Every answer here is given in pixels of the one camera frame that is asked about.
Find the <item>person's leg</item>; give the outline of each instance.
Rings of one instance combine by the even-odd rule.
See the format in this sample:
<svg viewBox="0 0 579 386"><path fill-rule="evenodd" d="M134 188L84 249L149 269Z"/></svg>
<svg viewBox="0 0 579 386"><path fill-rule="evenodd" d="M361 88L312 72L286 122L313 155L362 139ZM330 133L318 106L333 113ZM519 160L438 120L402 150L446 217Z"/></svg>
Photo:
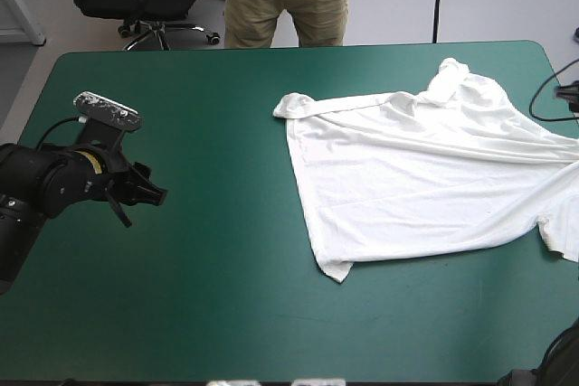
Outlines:
<svg viewBox="0 0 579 386"><path fill-rule="evenodd" d="M298 33L299 46L342 45L347 0L285 0Z"/></svg>
<svg viewBox="0 0 579 386"><path fill-rule="evenodd" d="M282 0L226 0L225 48L270 47Z"/></svg>

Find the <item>chair wheel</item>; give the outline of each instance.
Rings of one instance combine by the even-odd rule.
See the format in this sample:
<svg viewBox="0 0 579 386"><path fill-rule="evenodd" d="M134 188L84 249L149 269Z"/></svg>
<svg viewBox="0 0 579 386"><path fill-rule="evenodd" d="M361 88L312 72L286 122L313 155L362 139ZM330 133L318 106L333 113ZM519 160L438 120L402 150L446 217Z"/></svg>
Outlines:
<svg viewBox="0 0 579 386"><path fill-rule="evenodd" d="M130 36L130 27L125 24L122 24L117 29L117 32L119 32L121 38L128 38Z"/></svg>
<svg viewBox="0 0 579 386"><path fill-rule="evenodd" d="M207 42L209 42L211 45L217 45L219 41L221 41L219 33L213 32L211 35L207 35Z"/></svg>

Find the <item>white t-shirt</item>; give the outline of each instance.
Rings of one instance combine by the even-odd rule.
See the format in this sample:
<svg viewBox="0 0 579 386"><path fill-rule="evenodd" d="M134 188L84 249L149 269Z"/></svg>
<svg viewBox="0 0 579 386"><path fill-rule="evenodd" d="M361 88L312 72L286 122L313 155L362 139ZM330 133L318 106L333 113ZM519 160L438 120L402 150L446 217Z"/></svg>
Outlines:
<svg viewBox="0 0 579 386"><path fill-rule="evenodd" d="M325 99L291 93L291 162L321 269L507 243L539 225L579 260L579 141L518 112L492 79L442 62L428 90Z"/></svg>

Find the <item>green tabletop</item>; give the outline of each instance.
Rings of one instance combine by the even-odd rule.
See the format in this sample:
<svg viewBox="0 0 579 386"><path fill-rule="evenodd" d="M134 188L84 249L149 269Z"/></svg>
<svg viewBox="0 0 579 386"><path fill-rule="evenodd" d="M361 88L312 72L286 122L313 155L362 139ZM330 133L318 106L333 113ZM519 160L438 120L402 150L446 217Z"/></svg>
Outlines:
<svg viewBox="0 0 579 386"><path fill-rule="evenodd" d="M142 114L124 152L169 193L159 208L128 207L130 229L100 202L46 224L0 297L0 379L495 381L537 366L579 307L577 265L537 231L495 249L355 264L343 285L309 247L284 121L271 115L280 98L415 93L446 57L496 79L524 113L552 73L533 42L60 58L21 143L94 91ZM537 111L567 114L551 89Z"/></svg>

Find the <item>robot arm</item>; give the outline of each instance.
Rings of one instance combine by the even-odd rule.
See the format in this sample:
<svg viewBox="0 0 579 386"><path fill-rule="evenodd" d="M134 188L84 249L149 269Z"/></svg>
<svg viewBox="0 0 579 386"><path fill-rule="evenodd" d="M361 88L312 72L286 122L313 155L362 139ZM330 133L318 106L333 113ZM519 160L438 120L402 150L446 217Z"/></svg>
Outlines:
<svg viewBox="0 0 579 386"><path fill-rule="evenodd" d="M90 92L75 100L86 124L72 146L0 146L0 295L6 292L46 219L81 201L107 201L125 226L121 204L163 203L150 169L121 153L125 133L140 128L132 108Z"/></svg>

